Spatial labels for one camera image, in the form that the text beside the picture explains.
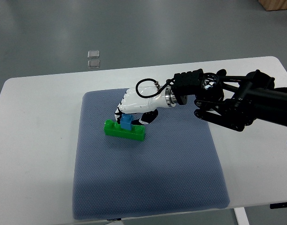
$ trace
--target blue lego brick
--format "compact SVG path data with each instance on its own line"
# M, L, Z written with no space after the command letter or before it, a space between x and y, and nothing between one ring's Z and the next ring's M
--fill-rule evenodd
M121 119L120 119L120 127L122 129L126 130L132 130L132 120L133 120L133 115L129 114L122 114Z

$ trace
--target blue mat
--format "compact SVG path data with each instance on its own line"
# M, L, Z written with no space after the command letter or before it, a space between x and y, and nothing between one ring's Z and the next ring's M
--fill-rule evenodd
M77 146L75 219L141 217L223 209L229 197L208 123L197 119L194 97L187 105L158 108L145 141L106 136L105 120L125 89L83 97Z

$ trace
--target robotic hand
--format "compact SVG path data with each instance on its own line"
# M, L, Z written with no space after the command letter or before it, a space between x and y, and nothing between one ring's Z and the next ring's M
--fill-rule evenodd
M140 87L137 90L141 95L152 95L159 91L159 84L154 87ZM169 96L168 89L161 91L155 97L142 98L136 93L136 88L130 88L125 92L122 101L117 106L115 111L115 119L120 123L123 113L135 114L143 113L142 117L133 120L134 125L143 125L151 123L158 116L157 107L169 108L174 107L176 104L172 103L167 97Z
M287 88L274 88L274 78L259 70L246 76L226 76L226 70L216 74L202 69L175 74L160 88L157 81L143 79L135 88L128 89L115 111L116 120L122 113L143 113L133 124L148 124L158 115L157 107L170 108L185 105L188 95L195 95L199 108L194 115L217 125L243 131L255 119L287 127ZM142 82L153 81L154 87L139 87ZM238 83L239 87L228 83ZM224 99L224 90L233 92Z

